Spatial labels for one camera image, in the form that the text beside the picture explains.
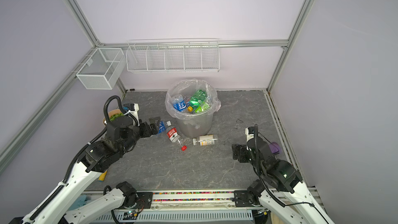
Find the red label clear bottle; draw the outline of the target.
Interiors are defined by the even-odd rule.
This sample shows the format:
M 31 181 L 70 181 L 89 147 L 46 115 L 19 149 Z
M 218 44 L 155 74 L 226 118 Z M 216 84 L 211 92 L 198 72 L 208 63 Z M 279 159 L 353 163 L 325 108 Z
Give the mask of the red label clear bottle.
M 185 151 L 187 149 L 186 145 L 184 144 L 184 138 L 177 132 L 175 126 L 168 126 L 166 134 L 172 144 L 177 145 L 182 151 Z

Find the blue label bottle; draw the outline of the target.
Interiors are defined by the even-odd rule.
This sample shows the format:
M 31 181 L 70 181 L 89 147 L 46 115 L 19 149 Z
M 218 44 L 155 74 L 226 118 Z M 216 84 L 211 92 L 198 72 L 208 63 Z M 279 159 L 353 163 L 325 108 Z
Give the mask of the blue label bottle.
M 179 112 L 184 112 L 187 109 L 184 97 L 181 94 L 172 97 L 172 106 Z

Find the white yellow label clear bottle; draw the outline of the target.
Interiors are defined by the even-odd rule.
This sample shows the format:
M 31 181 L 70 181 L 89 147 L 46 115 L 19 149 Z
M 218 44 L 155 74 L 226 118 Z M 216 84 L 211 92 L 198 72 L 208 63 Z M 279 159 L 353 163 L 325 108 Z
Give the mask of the white yellow label clear bottle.
M 202 136 L 192 139 L 194 146 L 214 145 L 217 140 L 218 140 L 217 134 L 202 135 Z

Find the green label clear bottle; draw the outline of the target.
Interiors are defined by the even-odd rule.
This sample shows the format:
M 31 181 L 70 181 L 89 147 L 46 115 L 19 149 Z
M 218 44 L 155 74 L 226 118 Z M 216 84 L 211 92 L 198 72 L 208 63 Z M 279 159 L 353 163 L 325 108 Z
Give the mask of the green label clear bottle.
M 206 110 L 208 110 L 210 108 L 210 104 L 208 102 L 203 102 L 201 105 L 199 105 L 196 110 L 195 113 L 201 113 L 204 112 Z

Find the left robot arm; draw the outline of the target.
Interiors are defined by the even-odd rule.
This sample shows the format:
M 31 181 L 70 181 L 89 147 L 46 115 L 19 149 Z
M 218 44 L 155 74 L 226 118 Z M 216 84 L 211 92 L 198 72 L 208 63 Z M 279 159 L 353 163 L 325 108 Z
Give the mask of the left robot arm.
M 115 162 L 132 151 L 140 139 L 159 132 L 154 119 L 143 122 L 137 104 L 122 104 L 117 95 L 104 104 L 105 128 L 87 143 L 69 164 L 65 176 L 45 200 L 24 217 L 15 217 L 13 224 L 89 224 L 117 208 L 142 211 L 141 199 L 128 182 L 106 190 L 100 198 L 75 210 L 70 207 L 83 191 Z

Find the crushed green bottle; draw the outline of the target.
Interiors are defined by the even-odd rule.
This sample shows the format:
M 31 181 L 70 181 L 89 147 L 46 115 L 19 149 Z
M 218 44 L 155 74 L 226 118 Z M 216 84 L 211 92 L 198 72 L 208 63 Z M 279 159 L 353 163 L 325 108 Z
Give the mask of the crushed green bottle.
M 189 99 L 189 106 L 195 111 L 199 106 L 201 106 L 207 99 L 207 93 L 204 90 L 198 90 Z

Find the clear crushed bottle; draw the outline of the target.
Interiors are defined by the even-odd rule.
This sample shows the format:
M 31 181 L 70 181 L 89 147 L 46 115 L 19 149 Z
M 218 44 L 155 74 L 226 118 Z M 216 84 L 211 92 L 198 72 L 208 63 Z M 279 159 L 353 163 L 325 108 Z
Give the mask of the clear crushed bottle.
M 161 134 L 163 132 L 167 133 L 171 127 L 172 123 L 171 121 L 160 121 L 159 122 L 159 130 L 158 133 Z

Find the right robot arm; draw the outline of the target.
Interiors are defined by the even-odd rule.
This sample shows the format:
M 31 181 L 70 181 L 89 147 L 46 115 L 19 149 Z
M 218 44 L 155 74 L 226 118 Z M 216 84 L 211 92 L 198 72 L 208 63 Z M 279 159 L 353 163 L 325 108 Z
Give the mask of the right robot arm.
M 331 224 L 333 220 L 310 193 L 300 172 L 275 157 L 258 126 L 245 130 L 246 144 L 233 145 L 233 159 L 253 166 L 258 179 L 247 190 L 236 190 L 237 207 L 263 207 L 284 224 Z

